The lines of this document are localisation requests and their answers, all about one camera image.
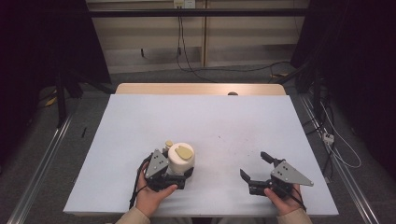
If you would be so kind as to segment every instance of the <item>carpeted floor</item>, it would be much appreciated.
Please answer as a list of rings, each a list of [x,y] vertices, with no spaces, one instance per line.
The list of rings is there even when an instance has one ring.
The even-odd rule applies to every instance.
[[[167,70],[157,72],[142,72],[135,74],[113,75],[111,88],[116,88],[122,82],[208,82],[202,77],[219,83],[267,83],[270,81],[270,69],[262,69],[250,72],[231,71],[235,69],[248,70],[262,68],[257,66],[234,66],[225,70],[200,71],[195,74],[180,70]],[[284,63],[275,65],[273,73],[288,73],[291,67]],[[70,123],[57,154],[45,175],[40,191],[35,196],[34,203],[25,218],[25,223],[114,223],[120,216],[110,217],[75,217],[63,213],[64,205],[73,188],[74,180],[90,149],[91,142],[101,117],[106,109],[109,96],[98,90],[81,84],[84,90],[81,99],[67,99],[69,105],[78,105],[76,114]],[[290,81],[284,85],[287,94],[295,106],[301,123],[310,118],[298,94]],[[35,117],[23,137],[18,148],[3,166],[0,175],[0,223],[7,223],[18,200],[27,187],[29,180],[35,173],[50,140],[55,133],[57,125],[56,105],[43,107],[41,102],[35,113]],[[349,168],[361,191],[366,196],[373,211],[381,223],[393,223],[396,220],[396,182],[390,178],[387,172],[378,164],[365,148],[364,142],[351,131],[347,119],[343,116],[342,108],[332,101],[336,130],[353,146],[361,158],[360,168]],[[308,122],[304,129],[309,132],[315,127]],[[307,139],[322,167],[327,159],[327,153],[317,133],[311,133]],[[348,146],[336,137],[336,147],[346,162],[357,164],[356,156]],[[340,215],[336,217],[313,217],[314,223],[364,223],[356,202],[350,196],[346,185],[331,166],[326,170],[325,176],[331,182],[328,184],[335,204]]]

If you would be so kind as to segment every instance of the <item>beige sleeve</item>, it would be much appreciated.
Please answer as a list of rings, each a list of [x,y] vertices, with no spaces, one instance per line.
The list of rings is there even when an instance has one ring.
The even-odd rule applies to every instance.
[[[139,209],[132,207],[116,224],[149,224],[149,218],[140,212]]]
[[[278,224],[312,224],[311,218],[306,212],[299,208],[293,212],[290,212],[284,216],[277,217]]]

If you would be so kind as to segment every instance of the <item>black metal bar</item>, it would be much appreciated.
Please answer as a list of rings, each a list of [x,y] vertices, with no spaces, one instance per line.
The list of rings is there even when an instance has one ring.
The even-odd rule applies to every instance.
[[[53,16],[90,16],[92,18],[112,17],[302,17],[310,14],[326,14],[330,10],[307,8],[189,8],[189,9],[95,9],[47,10]]]

